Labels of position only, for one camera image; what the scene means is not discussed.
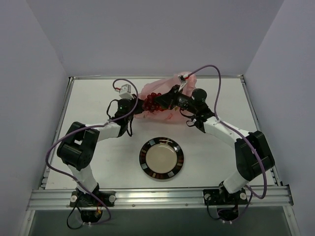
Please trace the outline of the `pink plastic bag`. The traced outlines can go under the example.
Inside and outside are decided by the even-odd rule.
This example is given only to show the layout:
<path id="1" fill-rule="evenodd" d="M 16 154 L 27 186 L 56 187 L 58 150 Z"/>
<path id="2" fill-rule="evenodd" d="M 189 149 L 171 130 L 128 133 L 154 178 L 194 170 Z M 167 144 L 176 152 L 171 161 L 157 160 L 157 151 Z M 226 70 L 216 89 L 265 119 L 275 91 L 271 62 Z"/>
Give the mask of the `pink plastic bag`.
<path id="1" fill-rule="evenodd" d="M 196 111 L 191 99 L 196 82 L 195 75 L 182 72 L 145 84 L 138 95 L 143 112 L 134 117 L 170 123 L 180 123 L 190 118 Z"/>

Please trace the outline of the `red fake grape bunch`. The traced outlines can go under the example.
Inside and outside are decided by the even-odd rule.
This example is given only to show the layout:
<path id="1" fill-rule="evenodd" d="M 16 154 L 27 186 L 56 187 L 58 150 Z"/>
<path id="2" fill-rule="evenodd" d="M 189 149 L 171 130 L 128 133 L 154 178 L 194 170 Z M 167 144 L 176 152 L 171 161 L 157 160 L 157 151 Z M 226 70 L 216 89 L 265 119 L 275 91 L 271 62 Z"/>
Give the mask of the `red fake grape bunch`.
<path id="1" fill-rule="evenodd" d="M 161 93 L 152 92 L 151 94 L 147 95 L 147 98 L 142 104 L 142 109 L 144 111 L 149 111 L 150 113 L 153 113 L 154 111 L 164 111 L 164 108 L 154 101 L 157 96 L 161 96 Z"/>

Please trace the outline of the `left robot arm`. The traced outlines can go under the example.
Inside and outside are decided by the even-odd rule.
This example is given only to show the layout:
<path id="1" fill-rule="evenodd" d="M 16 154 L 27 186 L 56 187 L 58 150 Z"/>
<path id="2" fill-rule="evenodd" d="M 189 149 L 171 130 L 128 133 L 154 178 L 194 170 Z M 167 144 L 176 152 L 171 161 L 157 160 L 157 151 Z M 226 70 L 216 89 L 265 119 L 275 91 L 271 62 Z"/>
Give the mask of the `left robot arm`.
<path id="1" fill-rule="evenodd" d="M 128 131 L 128 124 L 133 116 L 142 113 L 144 101 L 134 98 L 132 100 L 120 99 L 118 108 L 109 123 L 104 125 L 87 125 L 74 122 L 67 131 L 57 149 L 57 156 L 66 164 L 77 182 L 77 189 L 82 193 L 82 201 L 88 206 L 94 206 L 99 201 L 99 188 L 95 180 L 90 162 L 93 158 L 96 144 L 109 138 L 118 138 Z"/>

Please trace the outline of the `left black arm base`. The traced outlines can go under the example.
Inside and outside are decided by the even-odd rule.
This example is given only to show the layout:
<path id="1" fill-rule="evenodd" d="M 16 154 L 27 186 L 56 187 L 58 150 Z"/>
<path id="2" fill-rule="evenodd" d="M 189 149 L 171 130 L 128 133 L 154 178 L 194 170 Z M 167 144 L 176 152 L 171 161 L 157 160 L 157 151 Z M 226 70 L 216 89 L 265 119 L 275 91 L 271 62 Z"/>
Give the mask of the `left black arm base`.
<path id="1" fill-rule="evenodd" d="M 110 221 L 112 213 L 109 208 L 115 205 L 115 200 L 114 191 L 100 192 L 96 189 L 92 194 L 88 194 L 76 189 L 71 193 L 69 203 L 71 212 L 66 220 L 67 225 L 70 226 L 69 219 L 75 211 L 79 213 L 81 225 L 74 229 L 79 229 L 83 225 L 98 225 Z"/>

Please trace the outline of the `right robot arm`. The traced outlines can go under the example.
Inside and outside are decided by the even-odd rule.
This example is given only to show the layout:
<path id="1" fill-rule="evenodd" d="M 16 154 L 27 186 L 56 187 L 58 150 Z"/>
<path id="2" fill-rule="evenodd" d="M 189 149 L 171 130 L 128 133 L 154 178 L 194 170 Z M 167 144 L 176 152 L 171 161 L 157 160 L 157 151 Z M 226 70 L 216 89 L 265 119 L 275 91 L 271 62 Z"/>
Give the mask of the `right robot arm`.
<path id="1" fill-rule="evenodd" d="M 219 198 L 229 203 L 236 198 L 236 192 L 258 176 L 263 178 L 263 192 L 256 195 L 259 199 L 267 192 L 266 171 L 274 167 L 275 161 L 264 134 L 260 131 L 249 132 L 223 121 L 206 104 L 207 93 L 201 88 L 194 89 L 191 96 L 180 92 L 175 85 L 169 92 L 156 96 L 153 101 L 164 109 L 178 107 L 191 113 L 189 119 L 203 133 L 210 134 L 235 150 L 236 170 L 223 181 L 218 191 Z"/>

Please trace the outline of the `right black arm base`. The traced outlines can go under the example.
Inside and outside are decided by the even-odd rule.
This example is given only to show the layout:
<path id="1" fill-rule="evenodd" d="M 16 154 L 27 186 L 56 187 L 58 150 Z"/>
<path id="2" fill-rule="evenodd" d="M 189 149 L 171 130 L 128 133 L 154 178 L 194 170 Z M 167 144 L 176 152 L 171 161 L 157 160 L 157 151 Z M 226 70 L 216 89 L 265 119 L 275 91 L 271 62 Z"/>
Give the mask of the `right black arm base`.
<path id="1" fill-rule="evenodd" d="M 246 210 L 249 205 L 244 188 L 233 194 L 229 194 L 223 188 L 204 189 L 203 199 L 211 219 L 229 224 L 239 219 L 244 213 L 244 211 L 240 212 L 240 206 L 245 206 L 244 210 Z"/>

